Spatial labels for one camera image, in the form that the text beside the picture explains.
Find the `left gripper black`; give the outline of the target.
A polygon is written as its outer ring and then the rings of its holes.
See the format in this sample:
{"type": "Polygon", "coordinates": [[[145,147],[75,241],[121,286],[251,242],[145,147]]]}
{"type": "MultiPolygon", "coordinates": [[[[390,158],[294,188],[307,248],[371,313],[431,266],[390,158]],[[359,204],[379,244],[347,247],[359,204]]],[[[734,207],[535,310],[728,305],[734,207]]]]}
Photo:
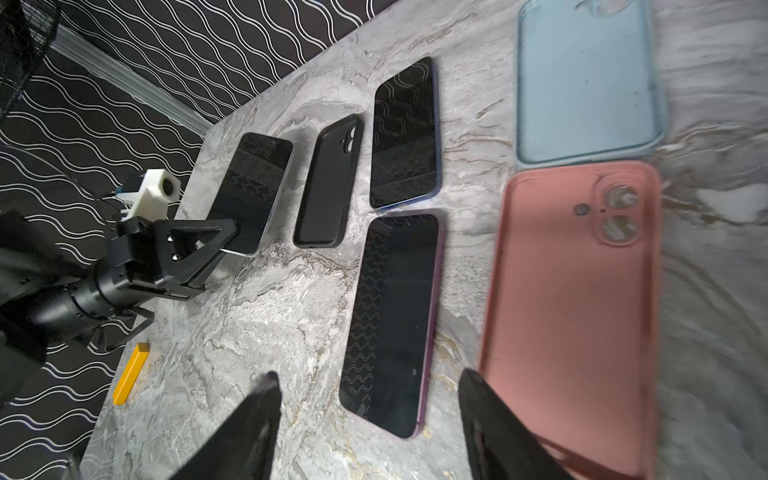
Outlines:
{"type": "Polygon", "coordinates": [[[134,217],[114,225],[107,254],[65,289],[69,318],[108,318],[153,298],[191,299],[239,232],[232,219],[134,217]]]}

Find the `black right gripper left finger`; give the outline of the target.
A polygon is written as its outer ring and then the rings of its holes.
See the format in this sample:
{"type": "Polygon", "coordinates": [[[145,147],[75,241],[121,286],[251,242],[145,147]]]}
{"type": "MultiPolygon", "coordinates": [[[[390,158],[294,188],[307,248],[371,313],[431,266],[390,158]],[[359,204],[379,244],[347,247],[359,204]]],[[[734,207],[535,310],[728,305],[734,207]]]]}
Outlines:
{"type": "Polygon", "coordinates": [[[281,419],[278,374],[261,375],[249,394],[175,479],[268,479],[281,419]]]}

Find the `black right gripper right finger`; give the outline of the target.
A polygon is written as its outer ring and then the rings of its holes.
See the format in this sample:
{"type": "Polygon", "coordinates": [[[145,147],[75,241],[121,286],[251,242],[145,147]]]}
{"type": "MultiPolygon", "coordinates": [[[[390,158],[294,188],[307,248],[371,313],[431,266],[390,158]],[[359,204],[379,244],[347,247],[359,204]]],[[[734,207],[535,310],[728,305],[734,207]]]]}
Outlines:
{"type": "Polygon", "coordinates": [[[475,370],[463,370],[458,386],[468,463],[474,479],[569,479],[475,370]]]}

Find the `pink phone case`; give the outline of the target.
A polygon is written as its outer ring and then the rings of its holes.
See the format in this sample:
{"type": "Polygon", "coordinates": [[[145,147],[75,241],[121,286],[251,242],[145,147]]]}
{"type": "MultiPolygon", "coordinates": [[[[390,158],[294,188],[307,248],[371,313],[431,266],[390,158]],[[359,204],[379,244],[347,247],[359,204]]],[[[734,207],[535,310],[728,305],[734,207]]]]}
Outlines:
{"type": "Polygon", "coordinates": [[[479,372],[581,479],[656,475],[658,172],[531,169],[501,205],[479,372]]]}

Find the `black phone case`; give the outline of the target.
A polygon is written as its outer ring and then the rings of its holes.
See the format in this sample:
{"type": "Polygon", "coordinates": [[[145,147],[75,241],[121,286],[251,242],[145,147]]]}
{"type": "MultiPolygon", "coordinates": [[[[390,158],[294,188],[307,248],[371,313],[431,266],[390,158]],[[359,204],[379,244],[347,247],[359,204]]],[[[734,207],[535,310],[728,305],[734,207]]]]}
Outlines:
{"type": "Polygon", "coordinates": [[[298,248],[333,248],[345,235],[364,123],[350,114],[326,126],[316,138],[297,214],[298,248]]]}

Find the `phone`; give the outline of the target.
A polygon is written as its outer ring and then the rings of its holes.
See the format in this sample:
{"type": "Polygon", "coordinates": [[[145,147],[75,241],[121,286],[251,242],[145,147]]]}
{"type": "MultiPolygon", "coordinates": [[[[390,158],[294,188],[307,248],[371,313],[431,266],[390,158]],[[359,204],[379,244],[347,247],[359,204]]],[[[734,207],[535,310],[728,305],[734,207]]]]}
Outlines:
{"type": "Polygon", "coordinates": [[[444,241],[427,211],[378,217],[365,240],[338,397],[402,439],[424,421],[444,241]]]}

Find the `black smartphone green case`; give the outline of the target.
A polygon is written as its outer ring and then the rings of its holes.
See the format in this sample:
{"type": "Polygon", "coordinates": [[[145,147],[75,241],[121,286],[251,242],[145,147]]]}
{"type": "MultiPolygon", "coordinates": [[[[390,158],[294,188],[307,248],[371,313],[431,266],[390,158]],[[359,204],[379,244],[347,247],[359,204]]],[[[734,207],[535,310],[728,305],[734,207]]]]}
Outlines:
{"type": "Polygon", "coordinates": [[[431,198],[441,186],[438,77],[427,56],[375,92],[369,204],[388,210],[431,198]]]}

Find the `light blue phone case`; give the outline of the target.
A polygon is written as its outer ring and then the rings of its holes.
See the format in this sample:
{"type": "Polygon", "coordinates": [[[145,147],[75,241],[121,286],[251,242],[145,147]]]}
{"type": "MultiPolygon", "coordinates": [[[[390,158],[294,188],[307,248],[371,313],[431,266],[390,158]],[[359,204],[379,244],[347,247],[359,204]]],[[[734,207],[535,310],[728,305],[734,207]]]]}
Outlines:
{"type": "Polygon", "coordinates": [[[664,137],[651,2],[527,1],[516,47],[522,168],[635,158],[664,137]]]}

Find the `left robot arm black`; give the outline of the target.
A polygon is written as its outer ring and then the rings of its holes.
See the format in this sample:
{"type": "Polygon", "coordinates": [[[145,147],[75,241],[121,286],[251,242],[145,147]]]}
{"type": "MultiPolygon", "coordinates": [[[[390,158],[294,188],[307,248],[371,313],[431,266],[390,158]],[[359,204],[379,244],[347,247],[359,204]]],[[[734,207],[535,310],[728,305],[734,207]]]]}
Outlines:
{"type": "Polygon", "coordinates": [[[1,402],[12,401],[44,365],[49,346],[99,339],[104,324],[139,317],[111,353],[155,321],[144,303],[187,301],[205,283],[238,233],[232,219],[134,217],[112,227],[105,257],[93,265],[65,260],[14,210],[1,215],[1,402]]]}

